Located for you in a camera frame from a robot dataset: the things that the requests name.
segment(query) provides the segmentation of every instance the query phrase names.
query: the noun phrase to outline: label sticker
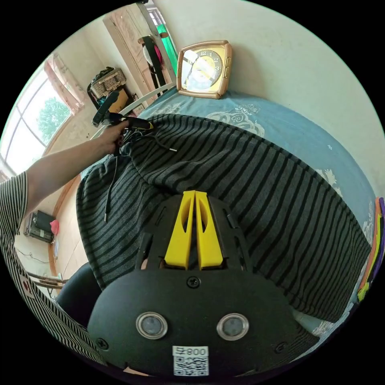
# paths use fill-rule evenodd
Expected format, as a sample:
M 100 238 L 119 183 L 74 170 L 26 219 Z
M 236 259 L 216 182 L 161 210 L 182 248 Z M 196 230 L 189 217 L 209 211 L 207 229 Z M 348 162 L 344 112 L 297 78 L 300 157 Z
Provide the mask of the label sticker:
M 20 282 L 21 282 L 21 287 L 23 288 L 24 294 L 29 298 L 35 299 L 35 296 L 32 293 L 31 284 L 29 283 L 28 278 L 25 278 L 23 275 L 20 274 Z
M 208 376 L 208 346 L 173 346 L 175 376 Z

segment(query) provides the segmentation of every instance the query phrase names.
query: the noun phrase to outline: bed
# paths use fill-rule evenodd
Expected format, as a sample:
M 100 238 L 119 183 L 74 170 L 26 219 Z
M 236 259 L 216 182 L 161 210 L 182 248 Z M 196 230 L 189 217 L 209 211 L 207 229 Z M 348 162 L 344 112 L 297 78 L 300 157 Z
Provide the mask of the bed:
M 165 113 L 198 116 L 222 121 L 268 139 L 303 160 L 334 188 L 350 207 L 366 239 L 372 244 L 375 207 L 373 189 L 352 156 L 325 130 L 302 115 L 262 98 L 228 91 L 219 100 L 200 99 L 180 95 L 173 84 L 162 87 L 163 90 L 167 88 L 170 89 L 145 109 L 140 118 L 148 119 Z M 126 107 L 122 113 L 128 113 L 158 90 Z M 84 177 L 92 167 L 84 170 L 81 176 Z M 359 281 L 365 267 L 366 263 L 362 267 Z M 320 338 L 303 355 L 316 349 L 344 322 L 357 301 L 358 286 L 359 282 L 343 317 L 334 324 L 293 310 L 297 322 Z

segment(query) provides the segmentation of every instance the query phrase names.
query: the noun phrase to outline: tree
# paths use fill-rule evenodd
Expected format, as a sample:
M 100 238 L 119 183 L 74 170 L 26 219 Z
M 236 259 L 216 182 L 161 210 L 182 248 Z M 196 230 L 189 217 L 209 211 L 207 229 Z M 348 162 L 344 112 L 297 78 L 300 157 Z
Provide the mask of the tree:
M 37 124 L 44 143 L 47 144 L 51 140 L 53 134 L 69 114 L 69 108 L 56 98 L 51 97 L 45 101 L 45 106 L 40 110 L 37 118 Z

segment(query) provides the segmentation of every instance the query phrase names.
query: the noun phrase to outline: hand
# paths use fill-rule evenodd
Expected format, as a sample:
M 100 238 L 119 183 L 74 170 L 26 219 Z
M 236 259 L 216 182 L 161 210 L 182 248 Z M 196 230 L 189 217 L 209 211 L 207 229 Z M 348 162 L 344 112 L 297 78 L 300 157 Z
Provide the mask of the hand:
M 103 132 L 95 139 L 100 143 L 105 154 L 113 154 L 115 152 L 116 144 L 121 146 L 123 142 L 123 131 L 128 127 L 129 122 L 126 120 L 115 126 L 106 127 Z

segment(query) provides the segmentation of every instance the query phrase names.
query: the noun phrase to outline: qr code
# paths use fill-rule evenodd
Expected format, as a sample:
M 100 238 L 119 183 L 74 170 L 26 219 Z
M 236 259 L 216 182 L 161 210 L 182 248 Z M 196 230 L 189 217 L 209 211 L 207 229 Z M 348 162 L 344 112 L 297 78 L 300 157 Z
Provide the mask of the qr code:
M 208 376 L 208 357 L 174 357 L 175 376 Z

